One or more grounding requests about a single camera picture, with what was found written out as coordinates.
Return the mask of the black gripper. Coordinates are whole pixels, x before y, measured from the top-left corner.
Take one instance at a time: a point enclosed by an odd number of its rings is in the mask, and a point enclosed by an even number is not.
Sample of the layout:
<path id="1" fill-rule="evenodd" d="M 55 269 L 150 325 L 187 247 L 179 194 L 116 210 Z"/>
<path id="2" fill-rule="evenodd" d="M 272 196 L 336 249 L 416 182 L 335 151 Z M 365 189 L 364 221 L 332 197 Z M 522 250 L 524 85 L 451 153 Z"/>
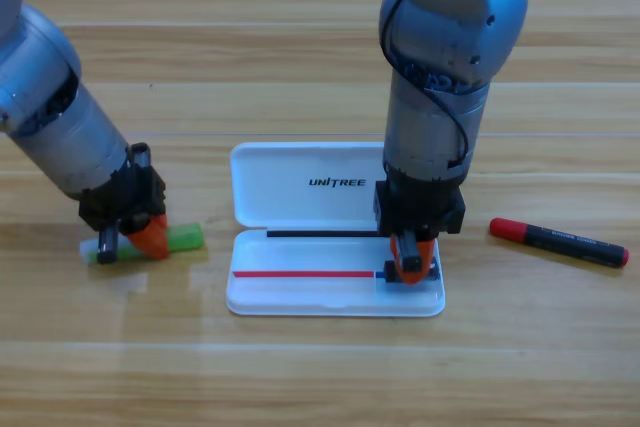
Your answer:
<path id="1" fill-rule="evenodd" d="M 378 234 L 390 239 L 393 259 L 384 264 L 391 283 L 415 285 L 432 270 L 440 233 L 461 231 L 466 206 L 460 185 L 464 175 L 424 181 L 388 167 L 378 181 L 374 212 Z"/>
<path id="2" fill-rule="evenodd" d="M 126 148 L 123 165 L 105 184 L 83 190 L 79 216 L 98 233 L 98 263 L 118 260 L 120 236 L 153 260 L 169 256 L 165 189 L 152 166 L 150 147 L 136 143 Z"/>

